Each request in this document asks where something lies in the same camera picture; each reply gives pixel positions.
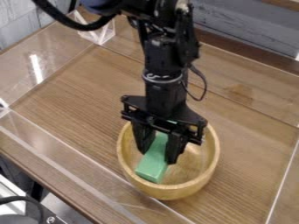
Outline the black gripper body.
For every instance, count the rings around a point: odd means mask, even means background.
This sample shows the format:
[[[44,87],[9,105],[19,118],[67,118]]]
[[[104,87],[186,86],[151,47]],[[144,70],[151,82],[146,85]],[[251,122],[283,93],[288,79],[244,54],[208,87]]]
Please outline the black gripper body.
[[[122,117],[151,127],[166,135],[174,132],[188,137],[188,143],[202,145],[208,121],[187,105],[187,73],[143,74],[144,95],[123,95]]]

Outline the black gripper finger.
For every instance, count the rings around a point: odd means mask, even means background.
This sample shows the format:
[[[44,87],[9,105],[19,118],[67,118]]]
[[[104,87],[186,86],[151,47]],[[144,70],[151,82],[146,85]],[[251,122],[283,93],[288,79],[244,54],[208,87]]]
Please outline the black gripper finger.
[[[186,145],[188,143],[188,137],[179,132],[174,132],[168,135],[168,141],[166,145],[166,162],[168,165],[174,165],[178,161],[178,157],[183,154]]]
[[[132,131],[135,135],[135,143],[139,151],[146,154],[155,140],[155,130],[150,126],[138,121],[132,121]]]

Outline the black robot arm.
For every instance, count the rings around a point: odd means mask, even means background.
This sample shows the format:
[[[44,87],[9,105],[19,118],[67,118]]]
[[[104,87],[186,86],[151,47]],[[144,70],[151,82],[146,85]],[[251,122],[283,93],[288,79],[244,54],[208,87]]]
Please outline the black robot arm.
[[[144,95],[124,95],[122,116],[132,124],[140,152],[150,151],[155,133],[168,136],[164,161],[172,165],[188,143],[202,144],[208,121],[187,105],[188,72],[199,58],[190,0],[81,0],[100,16],[124,14],[138,29],[144,52]]]

